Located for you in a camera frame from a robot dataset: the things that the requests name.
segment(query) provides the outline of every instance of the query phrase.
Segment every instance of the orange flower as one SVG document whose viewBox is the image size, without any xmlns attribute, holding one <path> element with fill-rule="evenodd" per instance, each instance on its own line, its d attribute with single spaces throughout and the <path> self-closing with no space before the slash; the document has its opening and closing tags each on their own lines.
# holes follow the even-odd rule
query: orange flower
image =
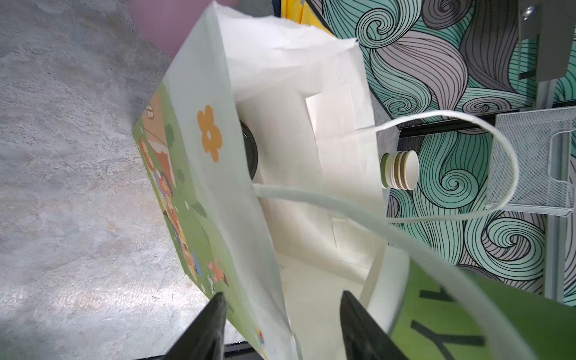
<svg viewBox="0 0 576 360">
<path fill-rule="evenodd" d="M 222 135 L 214 125 L 214 113 L 210 105 L 206 105 L 205 112 L 198 112 L 198 126 L 202 131 L 202 145 L 204 151 L 212 155 L 212 160 L 218 162 L 218 149 L 222 147 Z"/>
</svg>

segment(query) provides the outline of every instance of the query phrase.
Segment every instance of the wall mural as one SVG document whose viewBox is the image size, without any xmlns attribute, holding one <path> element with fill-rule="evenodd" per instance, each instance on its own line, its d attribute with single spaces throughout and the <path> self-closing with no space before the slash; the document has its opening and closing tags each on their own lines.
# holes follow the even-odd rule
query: wall mural
<svg viewBox="0 0 576 360">
<path fill-rule="evenodd" d="M 518 46 L 516 0 L 308 0 L 337 37 L 360 43 L 368 84 L 392 118 L 435 109 L 475 115 L 531 106 L 537 44 Z M 555 101 L 576 99 L 576 35 Z M 440 117 L 415 120 L 442 120 Z M 414 191 L 392 190 L 389 217 L 448 215 L 482 209 L 491 134 L 452 131 L 401 139 L 416 150 Z M 576 180 L 576 141 L 570 180 Z M 499 211 L 471 221 L 398 224 L 451 264 L 508 285 L 543 292 L 546 218 Z M 564 301 L 576 305 L 576 241 L 566 247 Z"/>
</svg>

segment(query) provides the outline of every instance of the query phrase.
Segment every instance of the pink balloon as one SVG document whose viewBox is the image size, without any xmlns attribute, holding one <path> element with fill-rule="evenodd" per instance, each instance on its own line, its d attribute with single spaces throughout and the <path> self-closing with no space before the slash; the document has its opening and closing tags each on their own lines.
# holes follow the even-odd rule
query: pink balloon
<svg viewBox="0 0 576 360">
<path fill-rule="evenodd" d="M 163 52 L 176 56 L 210 0 L 130 0 L 128 8 L 145 38 Z M 236 6 L 238 0 L 218 0 Z"/>
</svg>

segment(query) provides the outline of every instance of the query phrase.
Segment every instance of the stack of cups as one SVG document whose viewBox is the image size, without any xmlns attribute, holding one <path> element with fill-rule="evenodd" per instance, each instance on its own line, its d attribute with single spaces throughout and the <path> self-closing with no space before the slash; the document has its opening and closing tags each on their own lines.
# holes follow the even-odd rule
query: stack of cups
<svg viewBox="0 0 576 360">
<path fill-rule="evenodd" d="M 384 188 L 414 190 L 420 175 L 418 154 L 410 150 L 382 155 L 380 175 Z"/>
</svg>

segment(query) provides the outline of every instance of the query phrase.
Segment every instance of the wire mesh organizer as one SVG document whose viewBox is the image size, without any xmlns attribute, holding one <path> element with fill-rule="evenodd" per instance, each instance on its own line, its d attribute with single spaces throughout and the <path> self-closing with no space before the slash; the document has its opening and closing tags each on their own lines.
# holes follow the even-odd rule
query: wire mesh organizer
<svg viewBox="0 0 576 360">
<path fill-rule="evenodd" d="M 518 186 L 503 210 L 568 216 L 574 210 L 574 186 L 568 175 L 576 107 L 500 114 L 496 128 L 514 147 L 520 166 Z M 487 208 L 504 197 L 511 179 L 510 161 L 502 145 L 494 142 Z"/>
</svg>

